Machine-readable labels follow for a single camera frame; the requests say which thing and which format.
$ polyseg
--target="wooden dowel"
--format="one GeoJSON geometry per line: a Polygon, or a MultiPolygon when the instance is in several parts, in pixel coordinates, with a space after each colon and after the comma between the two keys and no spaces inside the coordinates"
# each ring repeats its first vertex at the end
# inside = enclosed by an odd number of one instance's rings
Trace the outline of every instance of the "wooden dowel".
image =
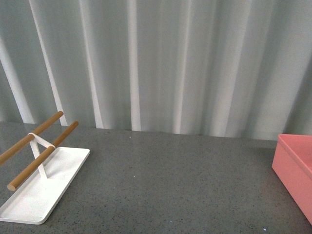
{"type": "MultiPolygon", "coordinates": [[[[53,145],[58,147],[59,144],[68,137],[68,135],[77,127],[78,121],[73,122],[54,142],[53,145]]],[[[15,191],[30,176],[40,164],[54,151],[53,146],[46,148],[32,163],[30,163],[15,179],[8,184],[7,188],[15,191]]]]}
{"type": "MultiPolygon", "coordinates": [[[[55,115],[53,115],[51,118],[49,118],[47,121],[45,121],[42,125],[37,127],[33,133],[36,135],[39,135],[44,130],[46,130],[48,127],[50,127],[55,121],[57,121],[64,113],[62,111],[57,112],[55,115]]],[[[18,151],[20,151],[22,148],[24,148],[29,142],[31,142],[35,137],[33,135],[27,135],[22,140],[20,140],[18,143],[13,145],[10,149],[5,151],[0,156],[0,165],[2,165],[6,160],[8,160],[10,157],[12,157],[14,154],[16,154],[18,151]]]]}
{"type": "Polygon", "coordinates": [[[64,141],[65,138],[67,138],[68,135],[78,126],[78,124],[78,121],[73,122],[55,141],[53,141],[53,145],[58,147],[61,142],[64,141]]]}
{"type": "Polygon", "coordinates": [[[54,151],[53,146],[49,146],[46,148],[32,163],[28,165],[15,179],[8,184],[8,189],[11,191],[15,191],[20,184],[22,184],[28,176],[30,176],[40,164],[42,164],[47,157],[54,151]]]}

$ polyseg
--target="white tray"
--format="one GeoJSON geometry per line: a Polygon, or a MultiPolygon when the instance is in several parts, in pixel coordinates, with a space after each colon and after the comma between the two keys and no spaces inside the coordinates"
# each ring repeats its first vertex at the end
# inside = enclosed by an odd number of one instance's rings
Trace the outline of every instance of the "white tray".
{"type": "Polygon", "coordinates": [[[43,163],[47,178],[36,170],[0,208],[0,221],[44,223],[89,153],[88,149],[56,148],[43,163]]]}

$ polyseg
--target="gray countertop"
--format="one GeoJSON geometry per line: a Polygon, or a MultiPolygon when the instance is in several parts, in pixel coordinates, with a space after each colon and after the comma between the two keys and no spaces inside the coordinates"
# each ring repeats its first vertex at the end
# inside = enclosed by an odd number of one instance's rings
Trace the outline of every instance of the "gray countertop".
{"type": "MultiPolygon", "coordinates": [[[[37,125],[0,123],[0,154],[37,125]]],[[[40,136],[53,141],[65,128],[40,136]]],[[[91,150],[42,225],[0,222],[0,233],[312,233],[272,170],[276,141],[77,127],[61,144],[91,150]]],[[[0,167],[6,185],[30,146],[0,167]]]]}

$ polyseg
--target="white curtain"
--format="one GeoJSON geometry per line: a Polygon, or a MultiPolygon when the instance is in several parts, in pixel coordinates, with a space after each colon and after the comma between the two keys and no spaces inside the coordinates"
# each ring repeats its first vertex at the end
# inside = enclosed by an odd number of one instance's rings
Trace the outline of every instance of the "white curtain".
{"type": "Polygon", "coordinates": [[[312,134],[311,0],[0,0],[0,121],[312,134]]]}

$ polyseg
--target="pink plastic bin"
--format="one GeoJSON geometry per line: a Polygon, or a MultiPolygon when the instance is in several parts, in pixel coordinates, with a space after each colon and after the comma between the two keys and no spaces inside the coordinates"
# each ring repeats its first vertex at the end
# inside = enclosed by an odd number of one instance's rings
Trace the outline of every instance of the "pink plastic bin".
{"type": "Polygon", "coordinates": [[[312,224],[312,136],[280,134],[272,167],[312,224]]]}

